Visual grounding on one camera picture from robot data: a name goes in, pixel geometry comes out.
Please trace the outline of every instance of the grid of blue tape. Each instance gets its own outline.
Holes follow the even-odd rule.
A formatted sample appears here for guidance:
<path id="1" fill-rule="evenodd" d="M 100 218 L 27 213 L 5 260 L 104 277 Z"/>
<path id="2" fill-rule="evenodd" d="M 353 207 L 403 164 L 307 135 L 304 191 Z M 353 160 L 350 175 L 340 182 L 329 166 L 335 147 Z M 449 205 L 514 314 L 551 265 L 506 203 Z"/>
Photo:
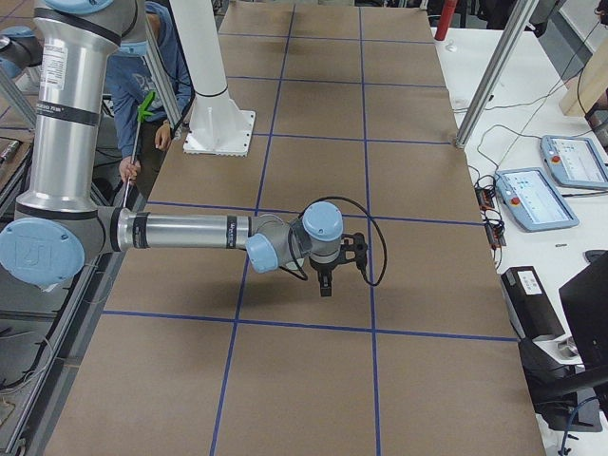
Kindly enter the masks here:
<path id="1" fill-rule="evenodd" d="M 361 82 L 360 83 L 352 83 L 361 85 L 361 97 L 363 103 L 363 139 L 344 139 L 344 138 L 326 138 L 326 137 L 312 137 L 312 136 L 302 136 L 302 135 L 281 135 L 276 134 L 275 130 L 275 121 L 276 121 L 276 113 L 278 104 L 281 96 L 281 86 L 284 81 L 299 81 L 299 82 L 323 82 L 323 83 L 333 83 L 327 81 L 305 81 L 305 80 L 291 80 L 284 78 L 285 72 L 285 64 L 287 61 L 287 55 L 289 51 L 289 44 L 291 38 L 295 38 L 291 36 L 292 27 L 294 24 L 294 10 L 292 9 L 292 17 L 289 25 L 289 33 L 284 36 L 286 38 L 283 61 L 281 65 L 281 72 L 279 78 L 248 78 L 242 77 L 242 79 L 259 79 L 259 80 L 272 80 L 278 82 L 278 88 L 275 96 L 275 106 L 273 110 L 273 116 L 271 119 L 270 132 L 268 134 L 256 134 L 257 136 L 265 136 L 268 137 L 268 142 L 266 145 L 266 151 L 264 155 L 264 162 L 262 165 L 262 174 L 260 178 L 260 183 L 257 191 L 256 197 L 256 207 L 237 207 L 237 206 L 217 206 L 217 205 L 209 205 L 209 204 L 194 204 L 194 203 L 179 203 L 173 201 L 149 201 L 149 204 L 155 205 L 173 205 L 173 206 L 182 206 L 182 207 L 198 207 L 198 208 L 208 208 L 208 209 L 228 209 L 228 210 L 238 210 L 243 212 L 251 212 L 254 215 L 258 215 L 260 212 L 273 212 L 273 213 L 283 213 L 283 214 L 295 214 L 290 211 L 282 211 L 276 210 L 272 208 L 261 208 L 261 196 L 264 187 L 264 181 L 266 176 L 266 169 L 268 160 L 270 157 L 271 146 L 273 138 L 277 137 L 295 137 L 295 138 L 311 138 L 311 139 L 322 139 L 322 140 L 337 140 L 337 141 L 358 141 L 363 143 L 364 152 L 365 152 L 365 182 L 366 182 L 366 206 L 368 211 L 372 214 L 371 208 L 371 195 L 370 195 L 370 173 L 369 173 L 369 156 L 368 156 L 368 143 L 426 143 L 426 144 L 447 144 L 448 142 L 417 142 L 417 141 L 392 141 L 392 140 L 368 140 L 368 132 L 367 132 L 367 114 L 366 114 L 366 86 L 376 86 L 373 84 L 366 83 L 365 81 L 365 72 L 364 72 L 364 42 L 366 41 L 384 41 L 384 40 L 366 40 L 363 36 L 363 20 L 361 9 L 359 12 L 359 38 L 358 39 L 349 39 L 350 41 L 357 41 L 360 44 L 360 52 L 361 52 Z M 275 35 L 250 35 L 250 34 L 237 34 L 238 36 L 274 36 Z M 432 44 L 432 43 L 423 43 L 423 42 L 409 42 L 409 41 L 394 41 L 397 43 L 410 43 L 410 44 Z M 423 86 L 423 87 L 436 87 L 434 85 L 382 85 L 380 86 Z M 363 218 L 362 216 L 357 215 L 345 215 L 345 217 L 352 218 Z M 423 222 L 423 223 L 443 223 L 443 224 L 458 224 L 458 225 L 470 225 L 470 226 L 482 226 L 480 222 L 467 222 L 467 221 L 459 221 L 459 220 L 438 220 L 438 219 L 423 219 L 423 218 L 396 218 L 396 217 L 377 217 L 376 219 L 386 219 L 386 220 L 395 220 L 395 221 L 409 221 L 409 222 Z M 370 255 L 373 257 L 373 245 L 372 245 L 372 235 L 371 235 L 371 222 L 367 219 L 368 223 L 368 239 L 370 240 Z M 243 299 L 243 292 L 245 288 L 245 283 L 247 279 L 248 272 L 248 260 L 245 260 L 245 264 L 243 267 L 242 279 L 240 282 L 240 288 L 238 293 L 237 300 L 237 308 L 235 311 L 234 318 L 221 318 L 221 317 L 207 317 L 207 316 L 196 316 L 196 315 L 179 315 L 179 314 L 171 314 L 171 313 L 143 313 L 143 312 L 129 312 L 129 311 L 104 311 L 105 314 L 111 315 L 128 315 L 128 316 L 136 316 L 136 317 L 153 317 L 153 318 L 170 318 L 170 319 L 184 319 L 184 320 L 198 320 L 198 321 L 208 321 L 208 322 L 221 322 L 232 324 L 232 333 L 230 337 L 230 345 L 228 349 L 228 354 L 226 358 L 226 364 L 224 367 L 224 374 L 221 383 L 220 396 L 218 400 L 218 409 L 216 415 L 216 422 L 214 426 L 213 439 L 211 443 L 211 447 L 209 450 L 210 456 L 215 456 L 216 448 L 218 444 L 219 437 L 219 429 L 221 426 L 221 415 L 223 412 L 223 405 L 225 400 L 226 391 L 228 388 L 228 382 L 230 378 L 230 370 L 232 367 L 232 357 L 235 348 L 235 342 L 238 336 L 238 327 L 239 325 L 255 325 L 255 326 L 270 326 L 270 327 L 283 327 L 283 328 L 301 328 L 301 329 L 309 329 L 309 330 L 318 330 L 318 331 L 340 331 L 340 332 L 352 332 L 352 333 L 366 333 L 370 335 L 371 342 L 371 353 L 372 353 L 372 366 L 373 366 L 373 402 L 374 402 L 374 413 L 375 413 L 375 443 L 376 443 L 376 456 L 382 455 L 382 442 L 381 442 L 381 432 L 380 432 L 380 390 L 379 390 L 379 380 L 378 380 L 378 355 L 377 355 L 377 334 L 395 334 L 395 335 L 409 335 L 409 336 L 418 336 L 418 337 L 434 337 L 434 338 L 447 338 L 447 339 L 465 339 L 465 340 L 478 340 L 478 341 L 494 341 L 494 342 L 508 342 L 513 343 L 516 342 L 515 338 L 510 337 L 499 337 L 499 336 L 488 336 L 488 335 L 476 335 L 476 334 L 457 334 L 457 333 L 440 333 L 440 332 L 412 332 L 412 331 L 398 331 L 398 330 L 384 330 L 378 329 L 376 327 L 376 310 L 375 310 L 375 293 L 374 289 L 370 287 L 370 322 L 371 325 L 369 328 L 356 328 L 356 327 L 348 327 L 348 326 L 337 326 L 337 325 L 316 325 L 316 324 L 304 324 L 304 323 L 296 323 L 296 322 L 279 322 L 279 321 L 266 321 L 266 320 L 252 320 L 252 319 L 241 319 L 240 318 L 240 310 Z M 374 270 L 373 264 L 370 263 L 370 280 L 374 281 Z"/>

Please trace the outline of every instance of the person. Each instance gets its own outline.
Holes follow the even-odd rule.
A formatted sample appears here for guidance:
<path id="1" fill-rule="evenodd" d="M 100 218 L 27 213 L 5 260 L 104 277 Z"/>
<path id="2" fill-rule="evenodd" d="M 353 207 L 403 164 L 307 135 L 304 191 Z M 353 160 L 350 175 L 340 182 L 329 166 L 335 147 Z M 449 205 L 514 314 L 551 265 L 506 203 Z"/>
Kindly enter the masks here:
<path id="1" fill-rule="evenodd" d="M 176 94 L 178 108 L 183 112 L 190 102 L 192 85 L 181 57 L 171 14 L 164 6 L 149 1 L 145 2 L 145 10 Z M 121 179 L 124 184 L 135 183 L 143 197 L 148 199 L 165 153 L 171 145 L 171 125 L 157 95 L 148 108 L 152 115 L 141 126 L 137 160 L 131 163 L 138 128 L 137 107 L 149 91 L 156 87 L 143 58 L 120 54 L 114 54 L 108 59 L 105 81 L 112 97 L 118 147 L 123 155 L 119 164 Z"/>

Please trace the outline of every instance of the metal pole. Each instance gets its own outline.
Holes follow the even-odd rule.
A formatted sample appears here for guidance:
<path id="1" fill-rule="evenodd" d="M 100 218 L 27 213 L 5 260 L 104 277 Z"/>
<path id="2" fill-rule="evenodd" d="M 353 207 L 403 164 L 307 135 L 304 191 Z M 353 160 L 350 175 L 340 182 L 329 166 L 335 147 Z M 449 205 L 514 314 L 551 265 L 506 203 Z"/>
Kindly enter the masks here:
<path id="1" fill-rule="evenodd" d="M 21 114 L 28 129 L 33 130 L 36 127 L 36 112 L 34 108 L 31 107 L 17 85 L 2 69 L 0 69 L 0 95 Z"/>
<path id="2" fill-rule="evenodd" d="M 145 21 L 145 31 L 148 51 L 143 56 L 143 59 L 150 69 L 152 80 L 162 101 L 162 106 L 164 106 L 164 111 L 167 113 L 167 119 L 171 123 L 171 126 L 175 126 L 181 117 L 180 109 L 178 108 L 178 102 L 171 81 L 169 81 L 169 76 L 162 65 L 162 57 L 154 37 L 154 32 L 147 20 Z"/>
<path id="3" fill-rule="evenodd" d="M 494 90 L 499 77 L 503 73 L 506 62 L 517 45 L 523 29 L 538 3 L 539 0 L 518 0 L 515 5 L 506 28 L 501 35 L 501 39 L 496 46 L 496 50 L 494 50 L 494 54 L 490 59 L 490 63 L 485 69 L 484 77 L 480 81 L 479 87 L 458 130 L 455 142 L 456 147 L 465 148 L 475 129 L 475 125 L 477 125 L 479 118 L 484 113 L 485 105 L 489 101 L 492 90 Z"/>

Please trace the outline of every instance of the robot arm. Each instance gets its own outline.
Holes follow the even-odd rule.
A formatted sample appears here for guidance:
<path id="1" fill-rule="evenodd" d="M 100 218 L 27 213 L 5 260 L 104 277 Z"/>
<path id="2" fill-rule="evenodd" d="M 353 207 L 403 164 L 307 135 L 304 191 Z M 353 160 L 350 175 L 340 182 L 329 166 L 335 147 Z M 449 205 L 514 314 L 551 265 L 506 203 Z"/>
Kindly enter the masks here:
<path id="1" fill-rule="evenodd" d="M 16 220 L 0 233 L 5 269 L 46 287 L 102 253 L 204 247 L 245 249 L 261 273 L 310 257 L 322 295 L 331 294 L 337 265 L 356 261 L 363 272 L 363 236 L 343 235 L 342 216 L 326 201 L 290 223 L 276 216 L 178 217 L 98 207 L 89 191 L 105 65 L 119 47 L 145 52 L 143 0 L 37 0 L 34 15 L 45 34 L 36 142 L 29 189 L 17 199 Z M 343 244 L 343 237 L 354 244 Z M 354 257 L 347 259 L 347 251 Z"/>

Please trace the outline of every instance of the black device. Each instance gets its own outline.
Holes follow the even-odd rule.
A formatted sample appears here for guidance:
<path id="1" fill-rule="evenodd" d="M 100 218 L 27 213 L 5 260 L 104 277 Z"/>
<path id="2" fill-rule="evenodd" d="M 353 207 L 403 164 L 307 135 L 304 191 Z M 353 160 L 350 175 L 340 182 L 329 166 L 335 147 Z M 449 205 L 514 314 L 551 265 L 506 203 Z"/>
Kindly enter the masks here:
<path id="1" fill-rule="evenodd" d="M 608 254 L 561 287 L 560 298 L 587 376 L 595 384 L 590 386 L 608 416 Z"/>
<path id="2" fill-rule="evenodd" d="M 553 340 L 565 334 L 532 266 L 509 268 L 501 279 L 509 317 L 521 339 Z"/>
<path id="3" fill-rule="evenodd" d="M 546 363 L 548 355 L 544 360 L 536 356 L 533 363 L 522 355 L 532 402 L 551 428 L 563 429 L 570 408 L 595 395 L 598 402 L 584 408 L 587 417 L 595 414 L 595 422 L 579 417 L 573 430 L 598 430 L 598 407 L 608 415 L 608 253 L 564 284 L 560 299 L 584 370 L 551 367 Z"/>
<path id="4" fill-rule="evenodd" d="M 340 264 L 354 262 L 365 277 L 368 267 L 368 244 L 365 242 L 365 237 L 361 233 L 355 233 L 354 235 L 342 235 L 342 240 L 344 243 L 340 246 L 340 253 L 334 261 L 319 263 L 310 258 L 311 266 L 316 271 L 319 280 L 321 297 L 332 295 L 332 271 Z M 347 256 L 347 252 L 352 253 L 351 257 Z"/>

